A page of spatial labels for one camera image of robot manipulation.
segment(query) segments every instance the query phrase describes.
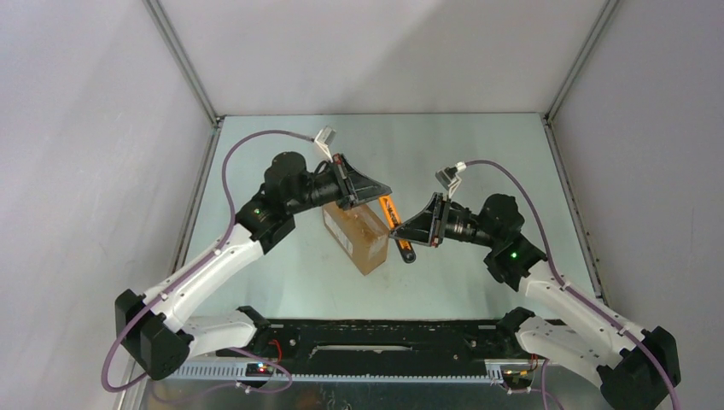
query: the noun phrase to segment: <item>white wall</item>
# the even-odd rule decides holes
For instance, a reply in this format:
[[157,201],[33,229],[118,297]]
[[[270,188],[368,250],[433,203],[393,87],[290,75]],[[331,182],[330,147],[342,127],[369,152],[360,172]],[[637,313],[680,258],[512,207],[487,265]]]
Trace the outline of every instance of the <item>white wall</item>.
[[555,125],[615,308],[679,344],[721,408],[724,5],[623,2]]
[[166,0],[221,114],[543,112],[604,0]]
[[110,408],[114,299],[168,273],[210,127],[139,0],[0,2],[0,61],[0,407]]

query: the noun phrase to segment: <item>gray wall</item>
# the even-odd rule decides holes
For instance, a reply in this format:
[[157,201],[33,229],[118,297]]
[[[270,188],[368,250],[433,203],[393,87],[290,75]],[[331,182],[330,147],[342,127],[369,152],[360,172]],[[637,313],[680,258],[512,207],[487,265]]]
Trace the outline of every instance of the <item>gray wall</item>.
[[138,0],[0,2],[0,62],[0,407],[110,408],[114,298],[167,275],[210,127]]
[[554,128],[614,308],[673,332],[721,408],[724,3],[623,2]]

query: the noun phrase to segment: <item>screwdriver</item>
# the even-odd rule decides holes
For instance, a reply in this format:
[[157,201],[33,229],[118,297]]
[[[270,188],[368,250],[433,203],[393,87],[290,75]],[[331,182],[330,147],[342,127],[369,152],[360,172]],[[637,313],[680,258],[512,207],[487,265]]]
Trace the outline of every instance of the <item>screwdriver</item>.
[[[394,229],[399,226],[402,223],[402,219],[400,218],[400,215],[397,214],[397,208],[394,207],[392,197],[389,195],[380,196],[379,201],[380,206],[382,206],[382,211],[385,214],[385,218],[387,218],[389,229]],[[394,242],[397,244],[397,249],[400,251],[400,256],[402,256],[402,260],[405,263],[413,263],[415,259],[417,259],[415,250],[412,249],[412,243],[397,239],[395,239]]]

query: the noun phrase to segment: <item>cable connector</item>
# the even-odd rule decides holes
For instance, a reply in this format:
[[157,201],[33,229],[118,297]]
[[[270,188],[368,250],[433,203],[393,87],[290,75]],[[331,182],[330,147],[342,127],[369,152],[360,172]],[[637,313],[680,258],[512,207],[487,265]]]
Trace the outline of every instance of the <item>cable connector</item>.
[[442,186],[447,190],[447,195],[449,197],[453,197],[455,191],[458,190],[458,187],[462,184],[463,180],[458,174],[463,172],[465,168],[467,168],[467,166],[464,162],[458,162],[455,164],[455,167],[442,168],[440,171],[435,173],[435,178],[437,178],[437,180],[440,181]]
[[335,139],[336,131],[331,126],[326,126],[317,132],[314,137],[314,150],[326,161],[332,161],[330,153],[330,144]]

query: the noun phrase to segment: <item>black joint housing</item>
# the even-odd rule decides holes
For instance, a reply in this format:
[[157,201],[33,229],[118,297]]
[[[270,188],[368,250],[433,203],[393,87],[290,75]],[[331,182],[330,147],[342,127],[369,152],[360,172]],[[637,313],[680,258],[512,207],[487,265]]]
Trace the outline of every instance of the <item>black joint housing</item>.
[[[141,309],[145,308],[143,296],[131,290],[121,293],[115,300],[115,326],[119,335]],[[164,325],[164,317],[147,312],[133,326],[121,345],[154,380],[170,376],[189,356],[189,344],[194,338]]]
[[495,324],[495,330],[504,340],[503,345],[510,346],[514,350],[523,350],[518,343],[516,333],[526,320],[533,317],[535,317],[535,313],[525,307],[516,307],[506,313],[503,319]]
[[[644,331],[641,342],[656,357],[674,386],[681,382],[676,340],[662,327]],[[623,360],[611,369],[599,366],[601,394],[616,410],[654,410],[669,391],[653,363],[640,348],[623,350]]]
[[246,314],[251,319],[252,323],[254,323],[256,332],[254,333],[254,337],[251,339],[248,346],[252,353],[260,353],[264,348],[266,348],[266,346],[269,345],[269,341],[271,339],[269,333],[266,331],[271,326],[269,320],[250,306],[241,306],[236,310]]

